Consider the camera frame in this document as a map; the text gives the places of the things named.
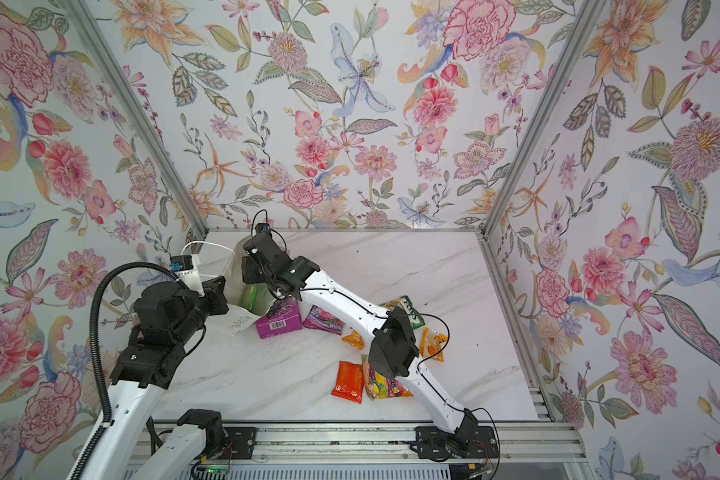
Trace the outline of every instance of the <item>candy bag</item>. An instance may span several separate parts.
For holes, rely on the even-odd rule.
[[[362,403],[362,365],[339,362],[336,388],[331,395]]]
[[[313,306],[302,322],[302,326],[308,329],[324,330],[326,332],[342,334],[344,322],[337,319],[333,314],[326,312],[318,306]]]
[[[429,328],[424,329],[424,336],[422,337],[422,345],[419,347],[418,352],[422,354],[422,357],[434,355],[434,359],[439,362],[444,362],[442,348],[443,345],[448,341],[448,337],[442,333],[437,333]]]
[[[357,350],[363,350],[365,348],[365,341],[362,339],[362,336],[354,330],[351,335],[343,336],[342,341],[354,346]]]
[[[413,308],[413,303],[411,302],[411,299],[408,298],[408,295],[403,295],[400,298],[390,300],[382,306],[390,311],[394,310],[396,306],[405,310],[408,314],[408,318],[411,320],[411,328],[413,328],[413,330],[424,326],[424,318],[422,317],[422,314]]]
[[[362,356],[363,378],[365,379],[365,391],[371,400],[374,398],[390,398],[399,396],[413,396],[403,387],[403,384],[395,379],[387,379],[377,373],[368,363],[368,356]]]

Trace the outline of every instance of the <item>floral wallpaper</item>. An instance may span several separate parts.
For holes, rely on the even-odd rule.
[[[477,227],[575,0],[90,1],[211,227]]]
[[[100,410],[96,287],[193,237],[121,109],[55,2],[0,2],[0,479],[67,475]],[[110,284],[106,370],[157,280],[132,270]]]
[[[571,78],[491,248],[596,475],[720,479],[720,0],[609,0]]]

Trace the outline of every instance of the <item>purple snack package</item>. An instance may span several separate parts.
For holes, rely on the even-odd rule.
[[[337,319],[333,314],[326,312],[318,306],[313,306],[302,322],[304,328],[323,330],[336,335],[342,334],[344,322]]]
[[[256,331],[263,339],[301,329],[302,317],[298,313],[298,303],[292,296],[283,302],[272,318],[263,316],[256,321]]]

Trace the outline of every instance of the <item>white marble tabletop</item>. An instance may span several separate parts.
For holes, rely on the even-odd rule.
[[[207,240],[234,247],[245,235],[211,232]],[[427,364],[467,408],[484,407],[496,421],[538,419],[474,232],[283,235],[291,256],[306,256],[365,299],[381,303],[408,295],[417,310],[448,322],[445,362]],[[204,245],[201,271],[220,272],[228,257]],[[436,319],[424,320],[445,332]],[[358,405],[331,395],[338,362],[361,363],[368,344],[361,352],[340,336],[310,329],[262,340],[251,326],[233,336],[223,316],[209,317],[206,325],[205,340],[176,371],[154,418],[175,420],[188,408],[208,408],[229,420],[430,419],[415,398],[371,400],[364,393]],[[416,330],[417,341],[423,330]],[[343,335],[350,332],[345,326]]]

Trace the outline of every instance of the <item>purple box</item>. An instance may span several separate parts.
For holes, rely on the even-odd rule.
[[[282,307],[272,318],[266,316],[256,321],[256,331],[263,339],[302,329],[302,316],[298,312],[298,303],[292,296],[283,302]]]

